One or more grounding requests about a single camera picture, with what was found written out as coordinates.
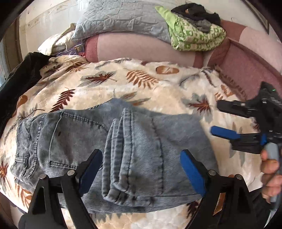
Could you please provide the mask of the person's right hand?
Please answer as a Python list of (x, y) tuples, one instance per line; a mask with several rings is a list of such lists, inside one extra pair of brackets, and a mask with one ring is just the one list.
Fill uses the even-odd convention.
[(268, 203), (271, 202), (271, 197), (278, 195), (281, 192), (281, 175), (276, 174), (280, 164), (277, 160), (269, 159), (268, 152), (264, 149), (261, 152), (261, 166), (260, 170), (263, 173), (261, 182), (262, 197), (266, 199)]

